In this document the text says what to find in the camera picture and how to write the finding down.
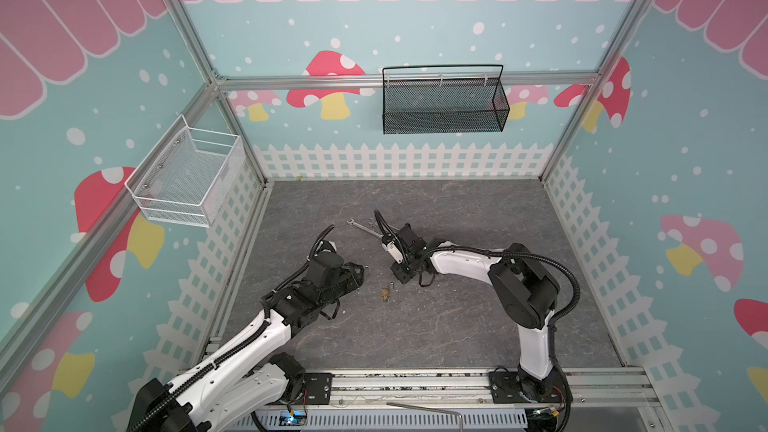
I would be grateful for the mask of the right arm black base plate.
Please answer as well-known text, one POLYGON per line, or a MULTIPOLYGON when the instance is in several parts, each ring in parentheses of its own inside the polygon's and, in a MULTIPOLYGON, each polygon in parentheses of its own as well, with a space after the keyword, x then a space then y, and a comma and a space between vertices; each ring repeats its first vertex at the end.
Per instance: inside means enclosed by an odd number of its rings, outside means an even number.
POLYGON ((566 398, 567 383, 553 370, 545 379, 525 372, 494 370, 488 373, 494 404, 561 404, 566 398))

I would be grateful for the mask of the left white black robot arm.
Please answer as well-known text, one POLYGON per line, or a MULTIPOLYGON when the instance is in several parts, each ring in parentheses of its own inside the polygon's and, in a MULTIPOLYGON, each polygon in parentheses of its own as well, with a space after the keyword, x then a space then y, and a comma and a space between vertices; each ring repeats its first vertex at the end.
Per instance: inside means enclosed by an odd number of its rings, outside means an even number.
POLYGON ((224 431, 272 403, 292 407, 306 370, 281 348, 318 318, 336 318, 342 297, 364 283, 365 268, 341 257, 326 227, 305 262, 263 296, 260 310, 214 353, 166 383, 136 393, 129 431, 224 431))

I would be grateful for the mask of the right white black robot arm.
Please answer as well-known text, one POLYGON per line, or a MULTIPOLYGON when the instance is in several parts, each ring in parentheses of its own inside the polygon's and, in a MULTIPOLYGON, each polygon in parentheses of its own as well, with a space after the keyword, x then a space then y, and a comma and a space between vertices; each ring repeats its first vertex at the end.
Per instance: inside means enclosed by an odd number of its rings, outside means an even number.
POLYGON ((391 270, 403 284, 413 278, 431 286, 439 275, 454 275, 490 285, 505 314, 517 325, 520 356, 514 379, 522 397, 540 402, 555 390, 565 405, 571 397, 555 351, 557 322, 581 299, 578 279, 567 267, 526 246, 505 249, 462 246, 435 239, 426 242, 410 224, 396 229, 379 210, 374 220, 384 249, 392 256, 391 270))

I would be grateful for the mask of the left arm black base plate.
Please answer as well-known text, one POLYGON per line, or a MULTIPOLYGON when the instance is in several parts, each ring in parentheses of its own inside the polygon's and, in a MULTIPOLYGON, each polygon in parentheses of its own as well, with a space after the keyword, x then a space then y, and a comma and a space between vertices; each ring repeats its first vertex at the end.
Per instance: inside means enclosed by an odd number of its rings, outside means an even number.
POLYGON ((295 405, 329 405, 334 375, 332 373, 303 373, 292 377, 280 401, 295 405))

